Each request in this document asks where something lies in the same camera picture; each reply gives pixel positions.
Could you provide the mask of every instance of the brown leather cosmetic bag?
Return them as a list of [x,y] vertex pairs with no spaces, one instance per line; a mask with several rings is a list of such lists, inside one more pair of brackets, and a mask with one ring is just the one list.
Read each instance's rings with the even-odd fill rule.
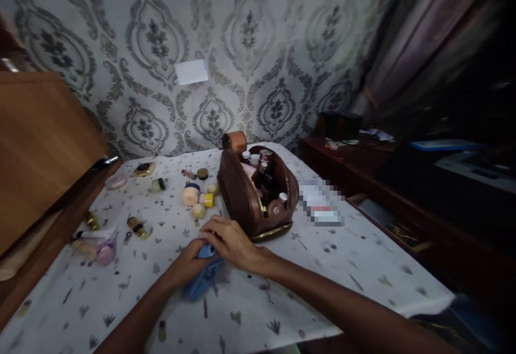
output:
[[[232,144],[228,138],[235,135],[240,141]],[[220,193],[231,219],[240,224],[253,242],[272,240],[287,233],[292,227],[292,215],[299,200],[299,185],[283,160],[271,150],[273,152],[271,174],[279,183],[281,191],[287,193],[288,200],[283,205],[276,199],[271,201],[268,207],[264,207],[254,182],[241,165],[241,151],[245,149],[242,140],[245,142],[242,132],[224,134],[224,149],[217,174]],[[267,147],[253,146],[249,151],[251,154],[258,154],[265,148]]]

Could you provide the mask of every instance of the damask pattern wallpaper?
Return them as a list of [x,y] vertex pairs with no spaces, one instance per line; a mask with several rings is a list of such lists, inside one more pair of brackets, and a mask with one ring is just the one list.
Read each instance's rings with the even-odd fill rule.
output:
[[[294,150],[343,111],[389,0],[1,0],[33,62],[60,72],[124,158],[249,142]],[[206,59],[180,86],[174,63]]]

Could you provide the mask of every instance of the blue object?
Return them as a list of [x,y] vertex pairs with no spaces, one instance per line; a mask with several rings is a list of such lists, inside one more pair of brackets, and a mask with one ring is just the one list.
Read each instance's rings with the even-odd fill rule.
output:
[[[214,256],[216,252],[217,251],[215,251],[214,247],[206,244],[200,249],[197,258],[210,258]],[[194,280],[185,286],[183,290],[184,296],[189,300],[197,300],[213,284],[218,274],[222,270],[223,264],[224,259],[220,257],[208,265],[203,272],[197,275]]]
[[436,139],[429,141],[410,142],[410,145],[420,151],[465,151],[484,147],[481,143],[463,139]]
[[186,189],[187,187],[195,187],[197,190],[200,191],[199,185],[197,185],[196,183],[193,183],[193,182],[187,182],[187,184],[185,185],[184,188]]

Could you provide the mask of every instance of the blue pouch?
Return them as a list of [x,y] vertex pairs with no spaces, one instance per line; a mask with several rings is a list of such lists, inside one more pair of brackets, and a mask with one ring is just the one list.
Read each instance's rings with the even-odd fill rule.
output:
[[[215,255],[217,251],[215,248],[209,244],[203,246],[197,258],[210,258]],[[204,271],[202,271],[197,277],[188,283],[184,289],[183,294],[189,300],[197,300],[201,295],[203,295],[208,288],[213,284],[218,274],[222,270],[222,265],[224,264],[224,259],[222,257],[215,260],[213,263],[208,265]]]

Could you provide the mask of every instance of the floral tablecloth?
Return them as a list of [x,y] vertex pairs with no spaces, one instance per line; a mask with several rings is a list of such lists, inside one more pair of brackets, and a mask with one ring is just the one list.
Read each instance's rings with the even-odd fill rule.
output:
[[[262,144],[277,152],[298,180],[320,179],[283,146]],[[128,175],[142,162],[155,162],[156,170],[151,177],[130,178],[120,190],[104,189],[91,207],[100,223],[107,220],[118,229],[115,260],[101,267],[64,248],[2,331],[0,352],[93,352],[199,236],[204,220],[194,221],[181,204],[187,181],[181,169],[206,167],[210,177],[199,182],[203,187],[216,181],[220,154],[213,149],[124,162],[121,169]],[[158,177],[168,178],[168,189],[150,192],[151,179]],[[220,195],[216,204],[205,220],[226,214]],[[449,305],[453,294],[420,264],[345,201],[336,204],[344,227],[315,227],[299,205],[291,232],[267,247],[407,317],[435,314]],[[123,243],[129,214],[145,222],[149,239],[131,237]],[[175,294],[159,321],[165,321],[165,331],[158,334],[156,324],[147,344],[150,353],[256,352],[340,332],[284,287],[227,264],[196,302]]]

